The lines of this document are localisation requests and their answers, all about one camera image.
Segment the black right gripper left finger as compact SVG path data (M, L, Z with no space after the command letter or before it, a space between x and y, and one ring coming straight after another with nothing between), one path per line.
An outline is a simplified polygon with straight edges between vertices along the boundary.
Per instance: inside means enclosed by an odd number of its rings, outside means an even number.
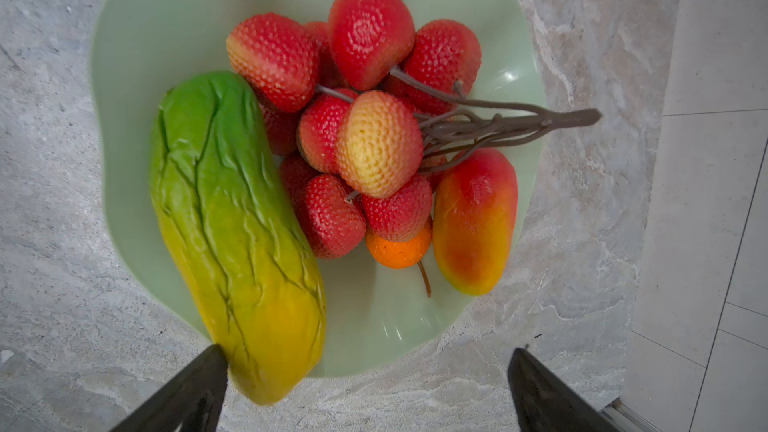
M209 346L112 431L216 431L227 369L223 349Z

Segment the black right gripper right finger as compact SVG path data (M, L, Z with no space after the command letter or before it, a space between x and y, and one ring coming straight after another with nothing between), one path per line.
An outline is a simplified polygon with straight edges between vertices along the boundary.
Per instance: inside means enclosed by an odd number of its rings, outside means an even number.
M527 349L514 350L507 379L523 432L619 431Z

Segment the green yellow fake papaya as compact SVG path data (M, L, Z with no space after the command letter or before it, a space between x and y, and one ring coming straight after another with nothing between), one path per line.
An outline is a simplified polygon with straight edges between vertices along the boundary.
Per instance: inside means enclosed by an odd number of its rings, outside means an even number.
M281 401L322 357L326 296L243 77L203 73L166 93L149 189L166 248L236 387L258 405Z

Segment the red yellow fake mango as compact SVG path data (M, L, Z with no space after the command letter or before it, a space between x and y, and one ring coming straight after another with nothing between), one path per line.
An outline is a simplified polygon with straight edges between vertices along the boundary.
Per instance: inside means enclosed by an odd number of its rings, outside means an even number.
M497 285L510 255L517 207L516 171L497 149L479 149L443 174L433 251L455 289L481 296Z

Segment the red lychee bunch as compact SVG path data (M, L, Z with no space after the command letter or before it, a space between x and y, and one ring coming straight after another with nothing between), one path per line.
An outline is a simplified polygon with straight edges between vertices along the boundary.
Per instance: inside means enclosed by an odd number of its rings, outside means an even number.
M337 169L357 191L383 199L445 144L459 157L479 148L512 147L552 130L587 127L595 109L556 113L525 103L497 104L500 116L453 120L474 106L482 49L464 24L435 20L416 27L403 0L334 0L327 43L298 22L275 13L252 16L228 35L233 69L257 95L284 113L306 107L320 78L333 68L355 89L336 135Z

